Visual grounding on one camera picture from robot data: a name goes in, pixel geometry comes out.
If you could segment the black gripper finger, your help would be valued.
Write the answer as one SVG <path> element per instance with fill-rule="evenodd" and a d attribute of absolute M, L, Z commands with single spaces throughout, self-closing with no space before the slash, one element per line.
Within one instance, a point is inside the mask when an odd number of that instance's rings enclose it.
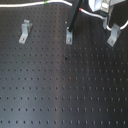
<path fill-rule="evenodd" d="M 74 3 L 71 7 L 71 11 L 70 11 L 69 18 L 67 21 L 67 28 L 69 32 L 73 30 L 73 26 L 74 26 L 81 2 L 82 0 L 74 0 Z"/>

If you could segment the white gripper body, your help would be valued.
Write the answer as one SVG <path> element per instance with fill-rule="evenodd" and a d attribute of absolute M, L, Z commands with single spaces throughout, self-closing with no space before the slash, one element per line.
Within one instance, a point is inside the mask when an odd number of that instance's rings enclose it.
<path fill-rule="evenodd" d="M 89 7 L 93 12 L 101 10 L 109 13 L 111 11 L 111 0 L 88 0 Z"/>

